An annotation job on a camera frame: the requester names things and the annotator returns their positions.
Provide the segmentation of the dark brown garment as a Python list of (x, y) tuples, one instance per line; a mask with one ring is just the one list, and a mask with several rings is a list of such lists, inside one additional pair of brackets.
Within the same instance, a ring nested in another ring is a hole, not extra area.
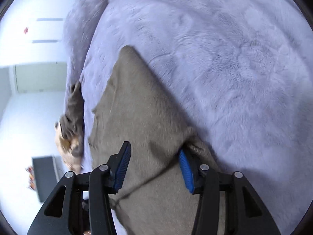
[(65, 114), (59, 120), (63, 139), (70, 142), (72, 155), (82, 157), (84, 152), (84, 99), (81, 83), (71, 85)]

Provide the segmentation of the lavender plush bedspread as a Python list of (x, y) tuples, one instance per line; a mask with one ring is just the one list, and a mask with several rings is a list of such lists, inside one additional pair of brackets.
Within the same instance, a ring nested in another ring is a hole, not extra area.
[(293, 0), (74, 0), (64, 43), (86, 134), (133, 46), (218, 164), (244, 171), (294, 231), (312, 201), (312, 30)]

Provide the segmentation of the colourful item beside box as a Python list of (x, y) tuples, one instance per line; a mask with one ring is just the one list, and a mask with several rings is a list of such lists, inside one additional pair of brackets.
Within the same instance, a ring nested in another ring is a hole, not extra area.
[(36, 190), (36, 183), (35, 183), (35, 179), (34, 179), (34, 173), (33, 173), (33, 167), (27, 167), (26, 171), (29, 174), (29, 186), (28, 188), (32, 189), (32, 190)]

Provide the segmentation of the dark grey storage box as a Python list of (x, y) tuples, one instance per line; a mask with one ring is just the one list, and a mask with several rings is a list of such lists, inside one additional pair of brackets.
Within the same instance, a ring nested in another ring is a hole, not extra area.
[(55, 157), (32, 158), (34, 184), (40, 203), (45, 202), (59, 181)]

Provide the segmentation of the peach striped garment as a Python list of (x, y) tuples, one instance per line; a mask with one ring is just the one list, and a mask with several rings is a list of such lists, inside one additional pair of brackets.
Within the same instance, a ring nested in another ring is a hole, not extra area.
[(62, 136), (59, 121), (55, 123), (55, 144), (63, 162), (70, 171), (80, 174), (82, 171), (83, 139), (78, 135), (73, 135), (69, 139)]

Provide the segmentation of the taupe knit sweater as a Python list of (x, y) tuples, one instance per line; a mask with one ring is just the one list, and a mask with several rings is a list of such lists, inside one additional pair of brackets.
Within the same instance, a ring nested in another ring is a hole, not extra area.
[(182, 146), (218, 168), (209, 147), (133, 47), (121, 49), (95, 107), (89, 137), (93, 166), (125, 141), (132, 147), (122, 188), (110, 205), (128, 234), (191, 234), (198, 196), (186, 189), (178, 164)]

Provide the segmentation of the white wardrobe door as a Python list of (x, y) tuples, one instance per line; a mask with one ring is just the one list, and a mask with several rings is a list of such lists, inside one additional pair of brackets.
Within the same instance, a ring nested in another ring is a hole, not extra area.
[(66, 63), (36, 63), (13, 67), (18, 93), (65, 91)]

